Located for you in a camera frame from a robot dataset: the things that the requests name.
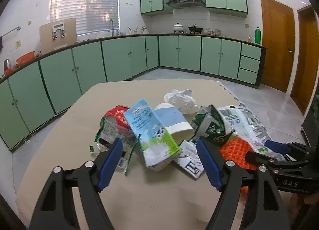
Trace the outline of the blue white paper cup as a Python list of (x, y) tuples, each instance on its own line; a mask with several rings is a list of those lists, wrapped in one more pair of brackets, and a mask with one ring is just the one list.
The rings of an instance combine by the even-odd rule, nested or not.
[(172, 104), (161, 103), (155, 107), (155, 114), (179, 145), (189, 139), (194, 130), (183, 114)]

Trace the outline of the green white torn package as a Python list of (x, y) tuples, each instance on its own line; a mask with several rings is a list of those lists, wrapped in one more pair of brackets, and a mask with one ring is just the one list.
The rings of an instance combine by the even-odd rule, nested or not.
[(191, 122), (194, 129), (193, 142), (202, 139), (205, 144), (213, 149), (220, 149), (230, 139), (235, 130), (224, 119), (220, 112), (213, 106), (201, 106)]

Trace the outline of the silver green snack wrapper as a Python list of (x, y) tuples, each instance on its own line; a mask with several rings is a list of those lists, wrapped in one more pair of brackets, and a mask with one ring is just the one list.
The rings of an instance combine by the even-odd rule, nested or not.
[(112, 144), (116, 138), (119, 138), (123, 145), (116, 170), (127, 176), (129, 163), (137, 146), (137, 137), (130, 127), (120, 125), (112, 116), (104, 116), (100, 121), (100, 129), (95, 136), (94, 144), (89, 146), (89, 151), (91, 156), (96, 158), (101, 152), (108, 151), (110, 148), (107, 144)]

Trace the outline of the black wok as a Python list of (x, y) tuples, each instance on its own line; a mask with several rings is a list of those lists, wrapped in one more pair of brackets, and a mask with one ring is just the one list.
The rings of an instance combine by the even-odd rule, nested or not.
[(202, 31), (203, 31), (203, 28), (202, 27), (199, 27), (198, 25), (193, 25), (193, 26), (190, 26), (188, 27), (189, 31), (191, 34), (201, 34)]

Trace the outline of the orange foam net piece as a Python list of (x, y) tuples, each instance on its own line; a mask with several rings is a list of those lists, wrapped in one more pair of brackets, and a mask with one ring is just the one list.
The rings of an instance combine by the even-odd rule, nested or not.
[(223, 156), (225, 160), (234, 161), (239, 167), (248, 170), (256, 170), (256, 166), (249, 164), (245, 160), (247, 152), (252, 151), (251, 146), (247, 141), (240, 137), (232, 137), (217, 151)]

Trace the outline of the blue green milk carton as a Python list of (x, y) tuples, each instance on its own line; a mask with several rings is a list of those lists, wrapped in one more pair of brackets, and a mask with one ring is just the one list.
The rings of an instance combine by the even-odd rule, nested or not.
[(180, 149), (151, 106), (142, 99), (124, 117), (137, 137), (146, 167), (171, 161)]

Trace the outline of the brown wooden door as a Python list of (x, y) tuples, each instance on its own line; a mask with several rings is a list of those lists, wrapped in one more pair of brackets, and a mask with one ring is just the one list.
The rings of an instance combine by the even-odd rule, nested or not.
[(305, 115), (316, 88), (318, 71), (318, 24), (312, 6), (297, 11), (299, 22), (299, 51), (294, 84), (290, 97)]
[(286, 92), (294, 63), (294, 12), (275, 0), (261, 0), (261, 6), (262, 45), (266, 47), (262, 84)]

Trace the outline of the black glass cabinet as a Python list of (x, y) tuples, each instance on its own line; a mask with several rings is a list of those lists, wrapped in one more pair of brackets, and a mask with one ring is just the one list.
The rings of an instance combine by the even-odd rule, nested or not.
[(315, 95), (307, 116), (302, 124), (302, 131), (309, 146), (318, 145), (318, 95)]

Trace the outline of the orange plastic basket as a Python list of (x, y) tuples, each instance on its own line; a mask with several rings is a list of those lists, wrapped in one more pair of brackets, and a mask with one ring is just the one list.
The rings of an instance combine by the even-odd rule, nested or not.
[(34, 59), (34, 54), (35, 52), (29, 52), (24, 54), (23, 56), (19, 57), (18, 59), (16, 59), (16, 64), (17, 66), (22, 66), (30, 61), (32, 61)]

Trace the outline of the white cooking pot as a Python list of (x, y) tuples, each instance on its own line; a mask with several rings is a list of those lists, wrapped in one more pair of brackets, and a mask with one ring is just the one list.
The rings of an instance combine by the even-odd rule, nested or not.
[(174, 34), (183, 34), (184, 33), (184, 26), (180, 23), (177, 23), (173, 26)]

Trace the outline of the green lower kitchen cabinets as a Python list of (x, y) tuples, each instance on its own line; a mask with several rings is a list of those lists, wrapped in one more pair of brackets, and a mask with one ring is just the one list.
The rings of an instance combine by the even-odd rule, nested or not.
[(136, 35), (92, 40), (38, 57), (1, 79), (1, 140), (13, 151), (91, 87), (168, 68), (261, 83), (266, 48), (205, 35)]

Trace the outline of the window with blinds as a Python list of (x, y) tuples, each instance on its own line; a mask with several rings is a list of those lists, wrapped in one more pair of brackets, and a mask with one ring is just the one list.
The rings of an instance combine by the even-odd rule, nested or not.
[(119, 0), (50, 0), (50, 22), (76, 18), (77, 35), (120, 28)]

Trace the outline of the white printed plastic wrapper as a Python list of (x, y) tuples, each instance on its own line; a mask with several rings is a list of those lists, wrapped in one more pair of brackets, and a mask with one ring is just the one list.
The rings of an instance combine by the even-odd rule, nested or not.
[(231, 127), (235, 130), (235, 134), (247, 141), (254, 152), (271, 157), (277, 161), (286, 161), (283, 155), (265, 146), (265, 142), (271, 140), (271, 137), (250, 110), (233, 105), (218, 108), (217, 110), (230, 123)]

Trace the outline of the sink faucet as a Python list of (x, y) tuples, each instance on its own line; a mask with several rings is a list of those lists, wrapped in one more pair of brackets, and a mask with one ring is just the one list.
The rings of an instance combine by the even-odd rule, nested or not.
[(111, 33), (111, 36), (114, 37), (115, 36), (115, 32), (114, 32), (114, 21), (113, 19), (109, 20), (109, 29), (108, 32)]

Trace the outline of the crumpled white tissue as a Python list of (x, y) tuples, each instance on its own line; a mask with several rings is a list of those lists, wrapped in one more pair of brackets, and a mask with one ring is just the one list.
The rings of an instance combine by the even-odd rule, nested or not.
[(184, 115), (196, 114), (200, 107), (192, 96), (192, 90), (176, 90), (164, 95), (164, 102), (172, 104)]

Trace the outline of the wooden cutting board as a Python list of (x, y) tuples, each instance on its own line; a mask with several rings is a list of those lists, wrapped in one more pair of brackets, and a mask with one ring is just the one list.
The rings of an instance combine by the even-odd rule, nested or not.
[(39, 39), (42, 55), (71, 46), (77, 41), (76, 18), (55, 21), (40, 26)]

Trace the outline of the green thermos bottle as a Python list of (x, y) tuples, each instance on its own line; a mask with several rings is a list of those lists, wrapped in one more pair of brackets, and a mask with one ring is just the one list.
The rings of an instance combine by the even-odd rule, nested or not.
[(261, 44), (261, 30), (259, 27), (255, 29), (255, 44)]

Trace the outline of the white striped wrapper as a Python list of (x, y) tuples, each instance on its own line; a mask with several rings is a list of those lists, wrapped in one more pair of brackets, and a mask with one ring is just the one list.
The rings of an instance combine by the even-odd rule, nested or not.
[(196, 145), (194, 140), (190, 142), (184, 140), (179, 146), (180, 153), (174, 158), (174, 162), (194, 179), (198, 179), (204, 172), (204, 167), (197, 154)]

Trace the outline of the red paper cup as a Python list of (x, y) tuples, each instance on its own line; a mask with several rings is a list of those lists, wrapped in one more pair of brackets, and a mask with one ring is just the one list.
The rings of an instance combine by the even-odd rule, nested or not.
[(131, 127), (124, 116), (124, 113), (128, 109), (129, 107), (117, 105), (114, 108), (108, 110), (100, 120), (100, 127), (103, 127), (106, 124), (110, 124), (111, 126), (115, 126), (119, 130), (130, 130)]

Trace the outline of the steel kettle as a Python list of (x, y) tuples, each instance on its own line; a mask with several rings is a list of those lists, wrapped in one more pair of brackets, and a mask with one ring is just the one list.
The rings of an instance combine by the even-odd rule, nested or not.
[(11, 61), (9, 59), (5, 59), (4, 63), (3, 63), (3, 66), (4, 66), (4, 71), (7, 71), (8, 69), (11, 69), (12, 68)]

